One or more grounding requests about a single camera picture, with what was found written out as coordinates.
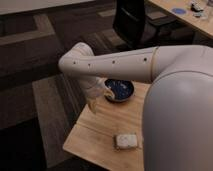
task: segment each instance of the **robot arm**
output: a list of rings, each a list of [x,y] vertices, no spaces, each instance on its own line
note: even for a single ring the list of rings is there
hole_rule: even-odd
[[[177,57],[194,46],[165,46],[94,57],[91,48],[78,43],[59,61],[70,76],[100,76],[151,83]]]
[[[89,98],[98,77],[152,83],[143,109],[144,165],[149,171],[213,170],[213,49],[165,46],[94,57],[79,43],[59,61]]]

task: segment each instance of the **black office chair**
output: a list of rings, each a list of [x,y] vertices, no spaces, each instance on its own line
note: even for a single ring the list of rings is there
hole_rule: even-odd
[[[155,28],[153,37],[147,42],[149,45],[157,43],[162,26],[174,22],[175,19],[167,15],[157,19],[153,15],[146,15],[144,0],[117,0],[113,28],[131,49],[138,47],[146,21]]]

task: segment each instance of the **tabletop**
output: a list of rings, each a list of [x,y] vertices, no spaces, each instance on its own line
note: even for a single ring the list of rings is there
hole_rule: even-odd
[[[173,14],[177,17],[177,19],[181,20],[187,25],[190,25],[209,38],[213,38],[213,10],[209,19],[204,20],[193,16],[193,12],[190,10],[190,0],[149,0],[149,2]],[[201,7],[206,6],[204,0],[197,0],[196,2],[198,2]],[[176,14],[172,11],[174,8],[181,8],[185,10],[186,13]]]
[[[133,83],[134,95],[123,103],[97,102],[97,113],[86,105],[67,137],[63,149],[108,170],[143,171],[142,106],[148,84]],[[116,150],[113,136],[136,133],[136,149]]]

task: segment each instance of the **bowl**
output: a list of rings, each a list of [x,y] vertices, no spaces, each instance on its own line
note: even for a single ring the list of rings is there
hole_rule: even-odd
[[[105,85],[115,95],[115,98],[105,96],[105,98],[111,102],[127,101],[134,93],[134,86],[131,81],[107,79]]]

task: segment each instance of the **floor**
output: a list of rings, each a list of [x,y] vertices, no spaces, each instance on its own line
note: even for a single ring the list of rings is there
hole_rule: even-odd
[[[104,170],[62,150],[85,99],[57,62],[80,41],[96,55],[125,50],[112,29],[114,12],[114,0],[98,0],[0,19],[0,170]],[[146,26],[141,45],[152,29]],[[192,43],[171,39],[171,29],[159,45]]]

